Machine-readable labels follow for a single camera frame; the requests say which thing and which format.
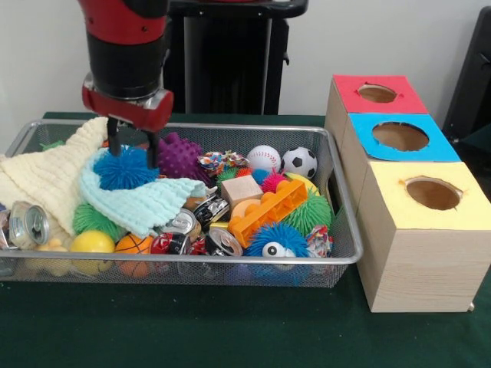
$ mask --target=orange lego brick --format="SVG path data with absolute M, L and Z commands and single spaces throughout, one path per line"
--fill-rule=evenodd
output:
M 262 204 L 244 218 L 233 218 L 229 230 L 243 248 L 248 248 L 254 232 L 264 225 L 280 222 L 308 198 L 307 188 L 300 180 L 281 182 L 276 194 L 264 195 Z

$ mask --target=blue spiky toy with eye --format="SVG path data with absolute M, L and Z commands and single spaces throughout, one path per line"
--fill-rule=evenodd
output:
M 308 257 L 308 243 L 290 225 L 277 223 L 263 226 L 245 250 L 249 257 Z M 251 264 L 254 278 L 265 285 L 298 286 L 310 274 L 311 266 L 305 264 Z

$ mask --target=toy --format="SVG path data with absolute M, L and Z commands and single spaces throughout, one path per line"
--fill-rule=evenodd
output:
M 229 230 L 243 248 L 248 248 L 249 239 L 261 226 L 280 222 L 296 210 L 308 198 L 305 184 L 299 180 L 280 182 L 276 194 L 264 195 L 261 205 L 245 211 L 245 217 L 230 220 Z
M 242 167 L 237 172 L 236 178 L 240 178 L 241 176 L 252 175 L 252 169 L 250 167 Z
M 250 205 L 261 205 L 261 199 L 247 199 L 244 202 L 240 202 L 236 207 L 232 210 L 232 214 L 230 215 L 230 218 L 233 219 L 234 217 L 245 217 L 246 216 L 246 209 Z
M 249 167 L 252 169 L 263 169 L 269 172 L 278 172 L 282 164 L 282 158 L 278 151 L 270 146 L 257 146 L 247 155 Z
M 286 180 L 286 178 L 282 174 L 278 174 L 273 171 L 271 174 L 269 174 L 266 177 L 266 179 L 264 179 L 264 182 L 262 182 L 261 185 L 261 189 L 264 193 L 266 192 L 276 193 L 276 186 L 283 180 Z
M 261 187 L 250 175 L 222 183 L 222 197 L 230 204 L 232 210 L 247 199 L 261 199 L 262 194 Z
M 249 162 L 242 155 L 232 151 L 208 152 L 204 156 L 198 157 L 198 161 L 210 176 L 219 175 L 223 170 L 232 167 L 246 166 Z
M 216 178 L 216 185 L 222 188 L 222 183 L 226 180 L 234 179 L 239 170 L 236 167 L 228 168 L 222 171 Z
M 268 177 L 269 171 L 268 170 L 263 170 L 263 169 L 256 169 L 252 171 L 252 177 L 254 178 L 255 182 L 257 182 L 259 185 L 262 185 L 264 180 Z
M 38 245 L 36 251 L 67 251 L 61 245 L 59 239 L 53 238 L 47 244 Z M 60 258 L 26 258 L 25 267 L 30 270 L 42 271 L 46 270 L 53 276 L 60 278 L 65 276 L 71 270 L 71 259 Z
M 317 186 L 315 186 L 313 182 L 311 182 L 310 180 L 308 180 L 304 176 L 299 175 L 299 174 L 294 174 L 292 172 L 287 172 L 287 173 L 285 172 L 285 175 L 290 180 L 300 180 L 301 182 L 304 182 L 305 186 L 307 187 L 307 190 L 311 190 L 316 196 L 321 195 Z
M 159 176 L 158 169 L 148 169 L 147 153 L 129 146 L 123 146 L 119 156 L 106 150 L 94 164 L 94 172 L 101 178 L 103 190 L 135 189 Z
M 81 233 L 71 243 L 70 251 L 83 251 L 90 253 L 113 253 L 114 241 L 109 235 L 98 230 L 89 230 Z M 83 274 L 97 276 L 100 272 L 107 271 L 112 265 L 112 261 L 106 260 L 73 260 L 72 264 Z
M 77 235 L 87 230 L 99 230 L 108 234 L 114 242 L 120 240 L 125 230 L 102 215 L 92 205 L 81 204 L 75 210 L 74 230 Z
M 129 234 L 117 243 L 114 253 L 148 255 L 152 242 L 151 236 L 142 240 L 136 235 Z M 150 273 L 148 264 L 142 261 L 118 261 L 117 266 L 121 273 L 131 278 L 145 278 Z
M 279 222 L 261 227 L 245 250 L 250 257 L 308 257 L 308 243 L 292 226 Z
M 275 223 L 256 232 L 252 244 L 245 250 L 250 257 L 308 257 L 308 244 L 293 227 Z M 265 284 L 300 285 L 310 274 L 311 267 L 296 264 L 251 264 L 254 278 Z
M 317 157 L 304 147 L 290 149 L 283 155 L 282 169 L 312 179 L 317 172 Z
M 307 236 L 316 225 L 331 226 L 331 206 L 324 196 L 309 191 L 307 200 L 284 221 Z
M 171 133 L 159 142 L 160 173 L 171 179 L 189 178 L 209 185 L 211 181 L 198 162 L 202 152 L 198 143 L 181 140 L 177 133 Z

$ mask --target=light blue towel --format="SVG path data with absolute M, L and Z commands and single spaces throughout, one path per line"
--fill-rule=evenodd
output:
M 131 190 L 103 190 L 94 164 L 107 149 L 99 149 L 80 177 L 82 196 L 97 211 L 139 238 L 155 235 L 153 228 L 174 219 L 189 197 L 204 197 L 203 182 L 191 179 L 158 179 Z

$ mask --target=basketball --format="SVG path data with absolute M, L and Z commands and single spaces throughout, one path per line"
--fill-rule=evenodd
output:
M 148 255 L 153 237 L 140 239 L 136 235 L 129 234 L 122 238 L 116 245 L 114 253 L 126 253 L 130 255 Z M 118 261 L 120 271 L 130 278 L 145 278 L 150 273 L 145 261 Z

